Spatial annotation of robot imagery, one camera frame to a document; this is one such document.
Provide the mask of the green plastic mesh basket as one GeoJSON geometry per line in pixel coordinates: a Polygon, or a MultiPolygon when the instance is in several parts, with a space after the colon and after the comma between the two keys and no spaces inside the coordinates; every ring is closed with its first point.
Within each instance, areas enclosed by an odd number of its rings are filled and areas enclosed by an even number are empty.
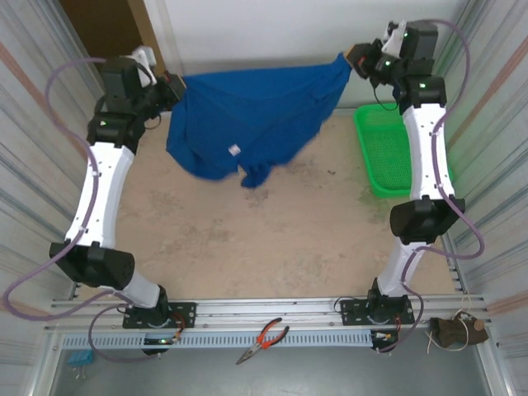
{"type": "Polygon", "coordinates": [[[440,199],[437,187],[453,198],[446,158],[444,128],[433,135],[446,109],[438,104],[409,107],[402,115],[378,105],[356,110],[353,119],[373,193],[380,198],[429,195],[440,199]]]}

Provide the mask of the blue t-shirt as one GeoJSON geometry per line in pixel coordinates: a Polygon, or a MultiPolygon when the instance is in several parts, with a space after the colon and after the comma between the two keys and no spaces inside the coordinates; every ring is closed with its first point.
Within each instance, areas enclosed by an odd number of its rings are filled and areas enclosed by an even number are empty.
{"type": "Polygon", "coordinates": [[[343,55],[329,64],[201,73],[184,79],[166,150],[191,175],[261,186],[320,131],[349,81],[343,55]]]}

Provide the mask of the brown wooden door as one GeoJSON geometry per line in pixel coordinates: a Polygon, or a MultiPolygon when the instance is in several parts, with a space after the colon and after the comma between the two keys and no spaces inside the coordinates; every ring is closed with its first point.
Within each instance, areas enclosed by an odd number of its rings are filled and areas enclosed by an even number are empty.
{"type": "Polygon", "coordinates": [[[130,54],[142,45],[128,0],[59,0],[92,57],[130,54]]]}

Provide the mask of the black controller board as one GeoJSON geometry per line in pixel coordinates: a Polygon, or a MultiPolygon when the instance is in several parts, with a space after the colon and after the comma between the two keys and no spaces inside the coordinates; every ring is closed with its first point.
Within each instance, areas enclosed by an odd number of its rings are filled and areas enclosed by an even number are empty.
{"type": "Polygon", "coordinates": [[[169,347],[176,345],[180,339],[181,336],[179,334],[174,334],[170,337],[146,337],[141,351],[146,356],[160,358],[162,354],[168,351],[169,347]]]}
{"type": "Polygon", "coordinates": [[[399,340],[400,331],[396,329],[392,330],[371,330],[371,341],[372,347],[378,355],[384,353],[391,353],[395,347],[395,344],[399,340]]]}

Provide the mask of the blue clip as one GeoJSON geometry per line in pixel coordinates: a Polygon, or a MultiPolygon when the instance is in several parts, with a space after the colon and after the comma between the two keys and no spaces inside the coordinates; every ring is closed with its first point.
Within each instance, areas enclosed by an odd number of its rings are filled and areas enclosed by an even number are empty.
{"type": "Polygon", "coordinates": [[[86,378],[86,368],[93,363],[92,350],[75,351],[68,359],[68,365],[76,373],[76,380],[86,378]]]}

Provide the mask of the brown cloth pouch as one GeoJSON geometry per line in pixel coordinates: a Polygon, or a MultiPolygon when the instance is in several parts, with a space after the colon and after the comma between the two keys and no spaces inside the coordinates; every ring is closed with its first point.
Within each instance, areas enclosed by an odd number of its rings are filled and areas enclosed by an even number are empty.
{"type": "Polygon", "coordinates": [[[462,351],[489,339],[484,321],[465,311],[448,319],[431,318],[429,330],[429,344],[447,351],[462,351]]]}

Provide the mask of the aluminium table edge frame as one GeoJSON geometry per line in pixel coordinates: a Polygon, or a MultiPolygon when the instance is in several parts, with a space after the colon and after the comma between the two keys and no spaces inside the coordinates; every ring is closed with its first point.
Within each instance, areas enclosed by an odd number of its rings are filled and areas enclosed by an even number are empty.
{"type": "Polygon", "coordinates": [[[172,299],[364,295],[393,248],[392,202],[373,195],[350,111],[254,190],[206,181],[149,131],[127,174],[116,248],[172,299]]]}

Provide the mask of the white door frame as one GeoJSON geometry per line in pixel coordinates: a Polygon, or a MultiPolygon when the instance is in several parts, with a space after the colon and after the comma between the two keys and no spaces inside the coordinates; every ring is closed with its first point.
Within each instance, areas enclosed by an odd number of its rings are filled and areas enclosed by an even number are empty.
{"type": "Polygon", "coordinates": [[[177,38],[165,0],[127,0],[142,42],[153,49],[157,73],[167,70],[183,75],[177,38]]]}

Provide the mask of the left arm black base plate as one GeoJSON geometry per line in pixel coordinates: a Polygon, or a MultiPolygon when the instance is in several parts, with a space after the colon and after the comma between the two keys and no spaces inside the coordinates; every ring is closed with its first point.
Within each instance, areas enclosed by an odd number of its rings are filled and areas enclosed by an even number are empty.
{"type": "Polygon", "coordinates": [[[193,328],[197,304],[193,302],[169,302],[166,309],[139,307],[125,309],[122,322],[124,329],[178,329],[193,328]]]}

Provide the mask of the aluminium mounting rail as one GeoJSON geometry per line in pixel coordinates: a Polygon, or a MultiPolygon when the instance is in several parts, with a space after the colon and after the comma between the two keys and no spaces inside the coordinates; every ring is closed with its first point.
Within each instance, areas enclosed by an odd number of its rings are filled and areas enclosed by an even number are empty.
{"type": "MultiPolygon", "coordinates": [[[[258,331],[273,318],[282,317],[292,330],[329,330],[342,326],[335,297],[301,299],[198,299],[194,315],[195,331],[258,331]]],[[[111,306],[116,299],[102,298],[67,318],[47,322],[45,329],[63,332],[86,330],[92,318],[109,309],[96,320],[95,329],[109,332],[122,327],[122,316],[111,306]]],[[[419,325],[432,317],[449,318],[458,309],[467,309],[486,325],[491,324],[484,298],[480,295],[426,295],[419,325]]]]}

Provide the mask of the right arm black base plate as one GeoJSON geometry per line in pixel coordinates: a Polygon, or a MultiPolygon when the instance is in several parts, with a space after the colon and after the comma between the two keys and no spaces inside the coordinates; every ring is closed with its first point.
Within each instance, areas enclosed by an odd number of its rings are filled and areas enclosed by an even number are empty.
{"type": "Polygon", "coordinates": [[[413,307],[407,296],[382,297],[380,300],[344,299],[339,302],[344,326],[413,324],[413,307]]]}

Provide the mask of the orange-handled pliers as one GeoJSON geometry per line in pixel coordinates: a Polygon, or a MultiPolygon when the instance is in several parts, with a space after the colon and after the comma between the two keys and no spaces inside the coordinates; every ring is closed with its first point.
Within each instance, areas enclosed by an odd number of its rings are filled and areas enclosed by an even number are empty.
{"type": "Polygon", "coordinates": [[[238,359],[236,362],[236,365],[241,365],[243,362],[247,361],[251,357],[255,356],[260,350],[267,350],[268,348],[280,343],[285,336],[288,334],[290,327],[285,326],[285,328],[281,331],[281,333],[274,338],[267,339],[268,332],[278,323],[282,322],[282,318],[274,318],[270,322],[268,322],[263,329],[261,330],[260,334],[257,336],[256,341],[252,346],[250,346],[238,359]]]}

